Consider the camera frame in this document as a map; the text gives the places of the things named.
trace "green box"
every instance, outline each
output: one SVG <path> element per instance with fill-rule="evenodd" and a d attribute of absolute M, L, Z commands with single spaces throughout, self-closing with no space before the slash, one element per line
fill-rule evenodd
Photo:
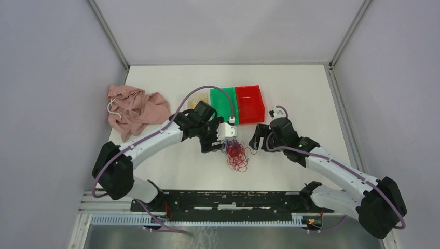
<path fill-rule="evenodd" d="M 237 98 L 235 96 L 235 88 L 229 87 L 229 88 L 222 88 L 222 89 L 232 99 L 235 124 L 237 125 L 238 124 L 238 106 L 237 106 Z M 211 106 L 217 110 L 218 116 L 224 117 L 225 121 L 228 122 L 229 117 L 231 116 L 231 106 L 229 104 L 228 98 L 217 89 L 211 89 L 210 97 L 211 97 Z"/>

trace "gray floor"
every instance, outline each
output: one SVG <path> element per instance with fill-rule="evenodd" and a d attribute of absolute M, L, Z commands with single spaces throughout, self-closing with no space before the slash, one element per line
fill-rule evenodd
<path fill-rule="evenodd" d="M 327 217 L 331 226 L 340 217 Z M 151 233 L 139 226 L 91 226 L 85 248 L 382 248 L 382 242 L 350 219 L 339 228 L 320 234 L 307 234 L 301 228 L 287 227 L 179 227 L 192 235 Z"/>

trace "white drawstring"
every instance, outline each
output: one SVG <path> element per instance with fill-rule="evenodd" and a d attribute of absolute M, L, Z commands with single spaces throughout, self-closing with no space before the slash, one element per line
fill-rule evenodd
<path fill-rule="evenodd" d="M 111 114 L 117 114 L 117 115 L 119 115 L 119 117 L 122 119 L 122 115 L 121 115 L 120 113 L 112 112 L 112 111 L 110 110 L 110 106 L 112 105 L 113 101 L 115 101 L 115 100 L 116 100 L 116 98 L 112 98 L 112 99 L 110 100 L 110 103 L 107 105 L 107 111 L 108 111 L 109 113 L 111 113 Z"/>

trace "pink towel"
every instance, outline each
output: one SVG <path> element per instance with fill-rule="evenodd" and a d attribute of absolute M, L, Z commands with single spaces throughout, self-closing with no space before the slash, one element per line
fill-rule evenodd
<path fill-rule="evenodd" d="M 170 103 L 155 92 L 145 95 L 145 91 L 132 86 L 110 86 L 108 99 L 112 101 L 112 112 L 108 116 L 110 125 L 121 133 L 122 141 L 128 134 L 139 136 L 150 123 L 163 123 L 171 116 Z"/>

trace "white work surface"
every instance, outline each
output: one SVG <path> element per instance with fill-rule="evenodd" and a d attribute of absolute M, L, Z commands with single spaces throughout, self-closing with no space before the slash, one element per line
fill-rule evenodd
<path fill-rule="evenodd" d="M 170 102 L 171 113 L 190 91 L 200 86 L 259 85 L 266 106 L 266 123 L 271 121 L 267 110 L 282 105 L 300 136 L 314 139 L 342 162 L 349 162 L 323 65 L 132 66 L 126 85 L 146 93 L 160 92 Z M 255 126 L 237 125 L 237 139 L 247 144 Z M 151 124 L 142 134 L 156 127 Z M 115 129 L 109 140 L 115 144 L 122 142 Z M 187 139 L 144 161 L 134 175 L 152 180 L 161 189 L 300 191 L 304 183 L 311 181 L 340 189 L 322 175 L 289 161 L 281 152 L 260 149 L 256 155 L 247 154 L 247 171 L 240 173 L 229 168 L 226 154 L 202 154 L 199 139 Z"/>

